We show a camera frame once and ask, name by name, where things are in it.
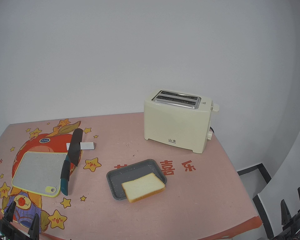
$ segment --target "bread slice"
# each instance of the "bread slice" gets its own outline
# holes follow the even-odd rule
[[[132,181],[123,182],[122,187],[130,203],[160,193],[166,188],[153,172]]]

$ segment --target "pink tablecloth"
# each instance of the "pink tablecloth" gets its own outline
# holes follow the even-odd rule
[[[96,148],[82,151],[69,196],[50,198],[12,187],[24,152],[66,152],[78,126],[84,130],[82,141],[95,142]],[[149,158],[168,170],[165,191],[136,203],[115,200],[106,173]],[[211,240],[262,224],[215,135],[202,154],[145,140],[143,113],[11,124],[0,137],[0,174],[2,211],[13,200],[29,199],[30,209],[18,202],[14,224],[26,230],[17,222],[27,226],[38,213],[41,238]]]

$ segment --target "toaster knob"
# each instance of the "toaster knob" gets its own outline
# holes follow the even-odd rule
[[[212,106],[212,111],[217,113],[217,112],[219,112],[219,109],[220,109],[220,106],[218,104],[214,103],[214,105]]]
[[[208,133],[207,133],[207,139],[208,140],[212,139],[212,131],[208,131]]]

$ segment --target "cream toaster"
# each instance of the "cream toaster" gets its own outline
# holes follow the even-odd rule
[[[212,138],[211,113],[218,111],[208,97],[156,90],[144,102],[144,137],[202,153]]]

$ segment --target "kitchen knife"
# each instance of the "kitchen knife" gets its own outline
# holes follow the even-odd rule
[[[73,163],[75,166],[78,166],[79,155],[80,155],[80,142],[82,141],[82,134],[83,134],[83,130],[81,128],[77,128],[74,130],[71,138],[68,154],[62,165],[61,175],[60,175],[60,190],[66,196],[68,196],[71,163]]]

